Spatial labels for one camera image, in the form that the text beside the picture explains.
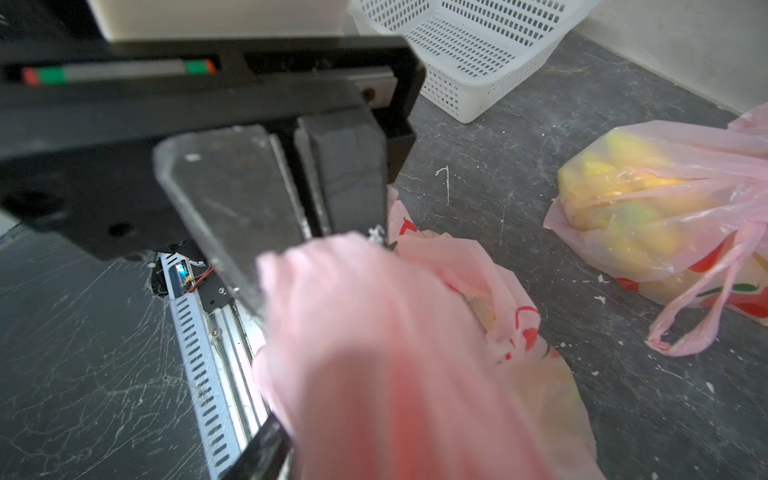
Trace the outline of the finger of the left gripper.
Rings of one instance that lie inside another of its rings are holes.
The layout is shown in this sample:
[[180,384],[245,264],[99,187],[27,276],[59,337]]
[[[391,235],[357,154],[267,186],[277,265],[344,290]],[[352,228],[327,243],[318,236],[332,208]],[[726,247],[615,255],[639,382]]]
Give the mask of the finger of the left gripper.
[[257,257],[312,236],[279,138],[260,125],[185,133],[154,147],[153,167],[215,272],[262,317]]
[[294,145],[322,236],[385,225],[387,142],[368,108],[302,116]]

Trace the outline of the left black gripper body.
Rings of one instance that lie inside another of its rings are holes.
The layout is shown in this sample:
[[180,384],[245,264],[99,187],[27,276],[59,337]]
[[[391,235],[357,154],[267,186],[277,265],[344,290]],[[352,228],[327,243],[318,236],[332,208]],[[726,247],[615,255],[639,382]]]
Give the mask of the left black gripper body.
[[280,140],[311,238],[322,236],[294,145],[298,119],[368,108],[386,136],[387,187],[415,143],[408,118],[425,77],[400,37],[8,41],[1,207],[100,259],[205,257],[156,180],[153,149],[260,125]]

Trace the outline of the pink plastic bag front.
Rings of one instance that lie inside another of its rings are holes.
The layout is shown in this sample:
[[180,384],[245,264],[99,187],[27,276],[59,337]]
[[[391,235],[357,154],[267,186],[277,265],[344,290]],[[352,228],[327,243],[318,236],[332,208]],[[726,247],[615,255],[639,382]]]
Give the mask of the pink plastic bag front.
[[610,130],[558,172],[544,227],[623,289],[662,306],[647,345],[694,355],[724,310],[767,321],[767,108],[725,128]]

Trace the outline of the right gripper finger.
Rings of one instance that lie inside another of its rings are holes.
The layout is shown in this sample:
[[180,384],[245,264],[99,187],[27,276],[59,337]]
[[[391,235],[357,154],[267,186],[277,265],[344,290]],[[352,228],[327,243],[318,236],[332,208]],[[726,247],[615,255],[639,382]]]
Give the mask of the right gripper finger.
[[274,413],[270,413],[239,458],[225,472],[224,480],[286,479],[293,444]]

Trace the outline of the pink strawberry plastic bag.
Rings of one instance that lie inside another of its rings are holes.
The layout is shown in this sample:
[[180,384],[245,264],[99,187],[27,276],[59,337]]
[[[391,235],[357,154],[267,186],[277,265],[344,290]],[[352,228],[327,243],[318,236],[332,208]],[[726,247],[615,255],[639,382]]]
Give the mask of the pink strawberry plastic bag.
[[419,229],[258,256],[256,384],[304,479],[598,479],[572,371],[516,275],[477,242]]

